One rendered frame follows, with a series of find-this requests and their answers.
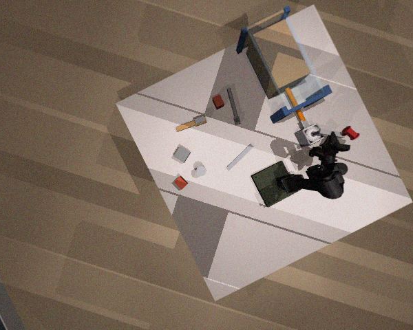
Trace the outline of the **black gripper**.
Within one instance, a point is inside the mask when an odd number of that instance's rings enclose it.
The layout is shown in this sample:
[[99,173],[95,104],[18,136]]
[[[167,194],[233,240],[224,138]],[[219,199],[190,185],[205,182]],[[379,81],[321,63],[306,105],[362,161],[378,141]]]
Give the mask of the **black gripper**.
[[326,163],[335,163],[337,162],[336,158],[336,153],[339,153],[339,151],[344,152],[344,151],[349,151],[350,146],[348,144],[340,144],[340,142],[337,139],[337,136],[334,131],[332,131],[331,135],[328,135],[326,138],[325,142],[321,144],[322,149],[327,152],[327,150],[330,150],[329,156],[327,158],[321,158],[321,162],[326,162]]

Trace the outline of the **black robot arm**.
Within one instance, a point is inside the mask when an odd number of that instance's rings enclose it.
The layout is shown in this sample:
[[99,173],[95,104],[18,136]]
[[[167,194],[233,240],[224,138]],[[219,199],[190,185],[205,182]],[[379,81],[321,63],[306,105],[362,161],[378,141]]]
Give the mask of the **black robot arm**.
[[[330,150],[326,152],[319,146],[309,151],[309,156],[317,156],[319,160],[327,158],[330,153]],[[342,175],[347,172],[348,166],[342,162],[321,162],[321,165],[317,164],[307,169],[306,174],[309,179],[304,179],[303,175],[289,174],[278,178],[275,184],[279,191],[285,190],[287,194],[306,189],[317,191],[328,199],[338,199],[344,193],[345,180]]]

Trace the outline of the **reddish-brown box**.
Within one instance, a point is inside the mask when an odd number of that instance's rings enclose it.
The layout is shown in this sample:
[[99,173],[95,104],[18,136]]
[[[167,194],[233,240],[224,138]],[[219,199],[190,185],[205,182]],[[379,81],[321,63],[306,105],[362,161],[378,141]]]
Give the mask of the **reddish-brown box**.
[[183,189],[188,184],[188,182],[185,181],[181,176],[174,183],[181,189]]
[[215,105],[216,109],[220,109],[224,106],[224,102],[220,94],[213,97],[213,104]]

